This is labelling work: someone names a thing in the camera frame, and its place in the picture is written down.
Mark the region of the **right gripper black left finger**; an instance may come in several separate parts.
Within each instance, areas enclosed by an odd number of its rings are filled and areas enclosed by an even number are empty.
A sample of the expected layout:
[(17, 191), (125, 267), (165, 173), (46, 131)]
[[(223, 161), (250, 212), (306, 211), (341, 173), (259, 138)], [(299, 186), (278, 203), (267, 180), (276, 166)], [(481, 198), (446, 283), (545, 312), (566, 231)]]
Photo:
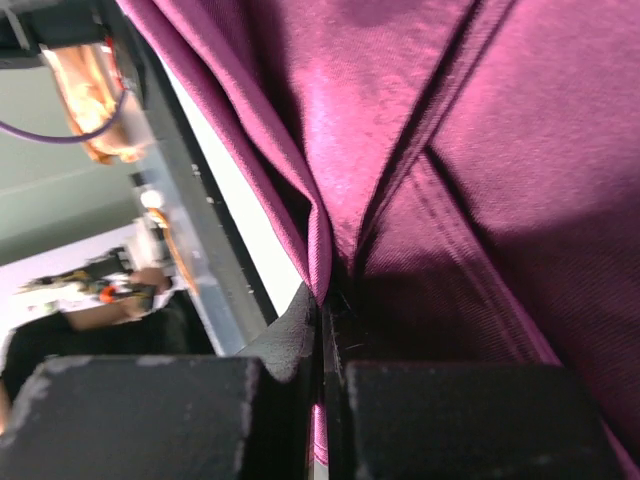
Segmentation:
[(1, 437), (5, 479), (307, 479), (316, 304), (306, 287), (235, 356), (62, 356)]

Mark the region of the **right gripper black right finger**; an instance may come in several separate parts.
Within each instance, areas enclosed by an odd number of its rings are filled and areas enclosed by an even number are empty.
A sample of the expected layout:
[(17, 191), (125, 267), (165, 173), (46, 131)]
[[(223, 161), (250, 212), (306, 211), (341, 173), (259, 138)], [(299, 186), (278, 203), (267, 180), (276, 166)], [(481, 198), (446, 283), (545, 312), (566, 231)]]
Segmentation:
[(565, 369), (412, 361), (339, 294), (322, 311), (333, 479), (620, 479)]

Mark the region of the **purple cloth napkin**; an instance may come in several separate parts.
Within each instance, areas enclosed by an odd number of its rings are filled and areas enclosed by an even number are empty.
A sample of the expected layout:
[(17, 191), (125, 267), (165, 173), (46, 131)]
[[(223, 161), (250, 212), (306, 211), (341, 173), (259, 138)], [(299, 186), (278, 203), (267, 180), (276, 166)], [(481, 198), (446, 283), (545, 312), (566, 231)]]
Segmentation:
[(318, 300), (565, 366), (639, 475), (635, 1), (124, 1)]

